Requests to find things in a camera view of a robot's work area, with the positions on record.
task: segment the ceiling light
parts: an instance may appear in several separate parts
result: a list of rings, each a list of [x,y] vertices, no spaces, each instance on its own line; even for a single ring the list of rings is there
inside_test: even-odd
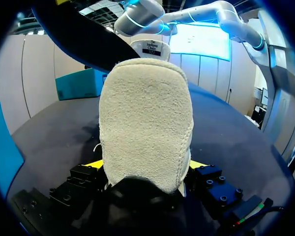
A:
[[[112,28],[110,28],[110,27],[106,27],[106,29],[107,29],[108,31],[110,31],[110,32],[114,32],[114,30],[113,30]]]

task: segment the desk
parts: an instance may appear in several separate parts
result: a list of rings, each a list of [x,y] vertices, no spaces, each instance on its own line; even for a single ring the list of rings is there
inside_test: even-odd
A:
[[[190,84],[194,129],[191,156],[214,163],[233,186],[244,190],[244,200],[257,194],[284,206],[293,177],[267,137],[242,114],[215,95]],[[36,187],[48,196],[78,163],[93,161],[99,142],[99,98],[59,101],[47,107],[13,134],[25,163],[10,188],[8,198],[21,189]],[[193,211],[200,231],[214,234],[218,223],[205,211]],[[269,213],[255,228],[262,234],[278,213]]]

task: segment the ceiling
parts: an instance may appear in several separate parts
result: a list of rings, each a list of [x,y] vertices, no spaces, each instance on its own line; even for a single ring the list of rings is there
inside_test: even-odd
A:
[[[166,13],[179,11],[182,9],[209,4],[214,0],[156,0],[162,2],[163,8]],[[259,8],[259,6],[253,0],[227,0],[237,10],[238,14],[246,13],[248,11]],[[79,11],[85,17],[91,19],[97,24],[103,25],[110,30],[114,28],[114,22],[123,13],[123,5],[120,2],[112,2],[109,0],[72,0],[71,4],[74,5],[77,11]],[[23,12],[25,18],[33,17],[31,10]],[[26,33],[30,30],[31,25],[28,27],[21,21],[22,30],[17,29],[20,26],[16,26],[14,33]]]

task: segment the cable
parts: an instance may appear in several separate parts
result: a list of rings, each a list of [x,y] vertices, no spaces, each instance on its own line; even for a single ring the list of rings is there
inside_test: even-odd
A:
[[[264,216],[266,215],[267,213],[269,212],[273,212],[273,211],[283,211],[284,210],[284,207],[282,206],[273,206],[273,207],[270,207],[270,208],[266,208],[266,209],[262,209],[260,210],[258,213],[252,215],[251,217],[249,217],[248,219],[245,219],[244,221],[242,221],[241,223],[238,221],[236,223],[235,226],[245,226],[249,223],[251,223],[252,221],[256,220],[257,218],[259,218],[260,216]]]
[[[101,145],[101,144],[99,143],[99,144],[97,144],[97,145],[94,147],[93,152],[95,152],[96,148],[97,148],[99,145]]]

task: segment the sign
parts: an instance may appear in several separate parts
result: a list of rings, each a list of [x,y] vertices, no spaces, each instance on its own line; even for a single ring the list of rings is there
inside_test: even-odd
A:
[[[142,47],[142,52],[146,54],[161,56],[162,42],[156,42],[154,40],[147,41]]]

